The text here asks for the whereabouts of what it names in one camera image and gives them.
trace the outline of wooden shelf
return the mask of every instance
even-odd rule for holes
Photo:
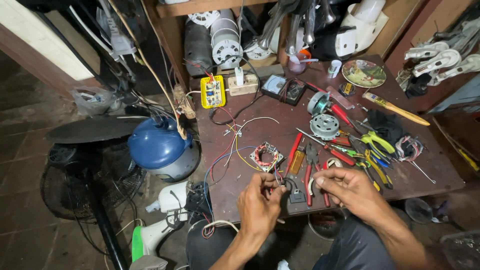
[[[244,6],[277,2],[278,0],[243,0]],[[230,9],[241,6],[242,0],[190,0],[178,4],[158,4],[156,10],[160,18],[187,15],[196,12]]]

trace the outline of blue rice cooker lid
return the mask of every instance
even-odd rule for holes
[[[174,119],[162,117],[162,124],[148,118],[128,138],[130,155],[140,167],[155,170],[176,161],[192,144],[192,135],[183,140]]]

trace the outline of hand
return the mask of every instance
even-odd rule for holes
[[[333,202],[343,204],[352,214],[372,226],[399,219],[364,172],[331,168],[315,173],[313,178],[315,186],[330,193]]]
[[[278,187],[272,174],[261,172],[255,173],[250,184],[240,193],[237,200],[239,234],[248,239],[254,252],[260,249],[275,227],[280,214],[280,200],[286,191],[286,187]]]

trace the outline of dark pants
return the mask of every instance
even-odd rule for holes
[[[191,270],[208,270],[225,252],[235,235],[216,228],[207,240],[201,235],[207,224],[201,221],[187,235],[186,254]],[[348,217],[330,252],[321,256],[312,270],[385,270],[395,265],[375,230],[355,216]]]

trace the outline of blue wire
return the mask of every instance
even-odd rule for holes
[[[246,149],[246,148],[256,148],[256,147],[255,147],[255,146],[247,146],[247,147],[244,147],[244,148],[237,149],[237,150],[233,151],[232,153],[237,152],[237,151],[239,151],[239,150]],[[224,157],[226,157],[226,156],[228,156],[228,155],[230,155],[230,154],[231,154],[231,153],[225,154],[225,155],[221,156],[219,159],[217,159],[217,160],[212,164],[212,166],[207,170],[207,173],[205,174],[205,179],[204,179],[204,195],[205,195],[205,199],[206,199],[207,204],[208,204],[208,209],[210,210],[210,214],[212,215],[212,220],[213,220],[213,211],[212,211],[212,208],[210,207],[210,203],[208,202],[207,192],[206,192],[206,189],[205,189],[205,187],[206,187],[206,181],[207,181],[207,176],[208,176],[208,173],[210,172],[210,170],[213,168],[213,166],[214,166],[217,162],[219,162],[222,158],[224,158]]]

